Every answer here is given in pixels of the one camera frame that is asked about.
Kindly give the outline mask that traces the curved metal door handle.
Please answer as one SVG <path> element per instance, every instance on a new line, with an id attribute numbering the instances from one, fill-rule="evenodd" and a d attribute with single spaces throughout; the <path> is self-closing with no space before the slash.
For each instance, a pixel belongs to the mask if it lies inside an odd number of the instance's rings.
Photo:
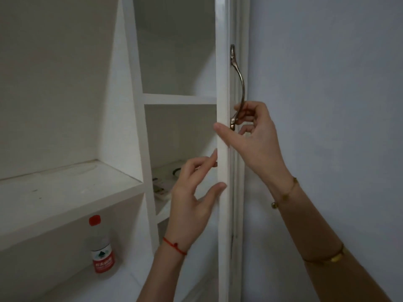
<path id="1" fill-rule="evenodd" d="M 236 52 L 235 52 L 234 44 L 231 44 L 231 46 L 230 46 L 230 64 L 239 76 L 239 81 L 240 81 L 241 91 L 242 91 L 241 100 L 239 102 L 239 108 L 238 108 L 237 112 L 235 113 L 235 115 L 232 116 L 232 118 L 230 120 L 230 129 L 232 131 L 235 131 L 235 128 L 236 128 L 236 125 L 237 125 L 237 122 L 239 119 L 239 113 L 240 113 L 240 111 L 242 111 L 242 109 L 244 107 L 244 103 L 245 103 L 245 82 L 244 82 L 244 78 L 242 76 L 242 73 L 239 69 L 239 66 L 238 66 L 238 63 L 236 60 Z"/>

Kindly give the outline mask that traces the person's left hand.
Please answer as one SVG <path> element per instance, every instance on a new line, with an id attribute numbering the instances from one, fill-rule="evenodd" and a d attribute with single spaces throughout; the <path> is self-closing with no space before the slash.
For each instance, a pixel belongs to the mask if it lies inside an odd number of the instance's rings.
<path id="1" fill-rule="evenodd" d="M 171 195 L 169 224 L 163 241 L 187 255 L 204 231 L 210 217 L 197 217 L 195 192 L 209 171 L 217 167 L 217 149 L 209 157 L 188 160 L 181 168 Z"/>

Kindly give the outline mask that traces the white cabinet door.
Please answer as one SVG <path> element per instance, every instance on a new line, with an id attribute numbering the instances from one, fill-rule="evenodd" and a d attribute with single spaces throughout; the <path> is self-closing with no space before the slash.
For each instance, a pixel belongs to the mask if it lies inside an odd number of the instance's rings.
<path id="1" fill-rule="evenodd" d="M 230 46 L 245 82 L 249 57 L 250 0 L 215 0 L 217 122 L 230 128 L 234 105 L 241 100 L 239 76 L 230 64 Z M 227 185 L 219 200 L 219 302 L 241 302 L 245 163 L 217 138 L 218 181 Z"/>

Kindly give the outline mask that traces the person's left forearm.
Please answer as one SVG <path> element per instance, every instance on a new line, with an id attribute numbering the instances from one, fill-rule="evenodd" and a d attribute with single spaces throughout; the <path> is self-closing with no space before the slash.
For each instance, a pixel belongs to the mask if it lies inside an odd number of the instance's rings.
<path id="1" fill-rule="evenodd" d="M 136 302 L 173 302 L 184 259 L 184 253 L 163 242 Z"/>

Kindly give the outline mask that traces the red-capped plastic water bottle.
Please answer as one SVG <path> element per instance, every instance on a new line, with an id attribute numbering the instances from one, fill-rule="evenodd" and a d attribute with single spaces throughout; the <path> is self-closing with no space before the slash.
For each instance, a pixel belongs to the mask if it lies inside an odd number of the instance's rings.
<path id="1" fill-rule="evenodd" d="M 91 216 L 88 223 L 90 235 L 87 239 L 87 246 L 94 271 L 100 278 L 109 278 L 117 268 L 116 257 L 111 244 L 110 227 L 100 215 Z"/>

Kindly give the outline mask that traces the person's right forearm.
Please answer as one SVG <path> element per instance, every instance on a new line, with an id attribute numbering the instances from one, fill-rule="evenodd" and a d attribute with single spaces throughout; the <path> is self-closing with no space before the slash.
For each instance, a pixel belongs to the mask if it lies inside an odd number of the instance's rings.
<path id="1" fill-rule="evenodd" d="M 342 240 L 330 227 L 294 178 L 291 192 L 274 198 L 280 215 L 302 259 L 334 255 Z M 346 248 L 337 263 L 315 266 L 304 262 L 320 302 L 391 302 L 366 269 Z"/>

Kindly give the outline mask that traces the gold bangle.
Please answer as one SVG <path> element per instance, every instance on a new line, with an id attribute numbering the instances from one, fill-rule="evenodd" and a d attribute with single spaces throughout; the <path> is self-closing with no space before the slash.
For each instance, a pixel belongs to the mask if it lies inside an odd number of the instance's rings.
<path id="1" fill-rule="evenodd" d="M 326 266 L 329 264 L 339 262 L 345 256 L 345 252 L 346 252 L 345 244 L 342 243 L 340 249 L 332 256 L 314 259 L 314 260 L 303 259 L 303 261 L 306 264 L 311 264 L 311 265 L 315 265 L 315 266 Z"/>

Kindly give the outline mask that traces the person's right hand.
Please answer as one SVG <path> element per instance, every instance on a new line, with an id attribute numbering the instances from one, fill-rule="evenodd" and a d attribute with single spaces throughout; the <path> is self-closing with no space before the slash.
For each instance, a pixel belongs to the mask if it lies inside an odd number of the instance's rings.
<path id="1" fill-rule="evenodd" d="M 237 151 L 249 167 L 268 187 L 274 198 L 289 194 L 295 181 L 287 169 L 276 132 L 265 103 L 247 101 L 239 113 L 239 134 L 244 137 L 244 149 Z"/>

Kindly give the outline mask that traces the white shelf cabinet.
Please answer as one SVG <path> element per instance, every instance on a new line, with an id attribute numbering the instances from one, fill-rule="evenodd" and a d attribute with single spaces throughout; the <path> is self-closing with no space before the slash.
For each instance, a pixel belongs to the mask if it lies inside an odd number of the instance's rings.
<path id="1" fill-rule="evenodd" d="M 216 88 L 215 0 L 0 0 L 0 302 L 134 302 L 169 222 L 152 180 L 217 147 Z"/>

